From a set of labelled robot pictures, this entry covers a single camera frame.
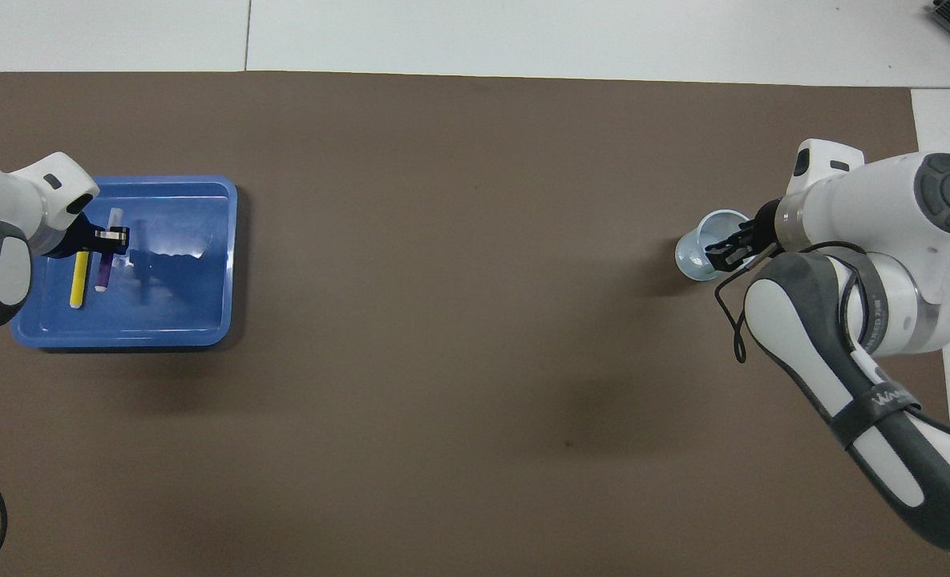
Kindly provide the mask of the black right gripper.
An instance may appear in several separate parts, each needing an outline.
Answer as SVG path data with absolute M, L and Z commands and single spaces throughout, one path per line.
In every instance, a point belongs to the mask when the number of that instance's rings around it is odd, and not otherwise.
M 718 272 L 735 272 L 753 262 L 769 246 L 778 248 L 779 200 L 763 204 L 752 219 L 753 225 L 739 225 L 738 230 L 724 240 L 705 246 L 710 266 Z

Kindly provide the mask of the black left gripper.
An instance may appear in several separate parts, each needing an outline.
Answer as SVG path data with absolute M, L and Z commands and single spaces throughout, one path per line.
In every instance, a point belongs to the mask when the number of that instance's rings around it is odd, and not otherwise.
M 101 255 L 126 255 L 129 249 L 129 228 L 108 228 L 97 230 L 85 212 L 80 212 L 71 226 L 64 231 L 60 240 L 51 240 L 48 251 L 42 254 L 46 258 L 64 259 L 78 252 L 97 252 Z

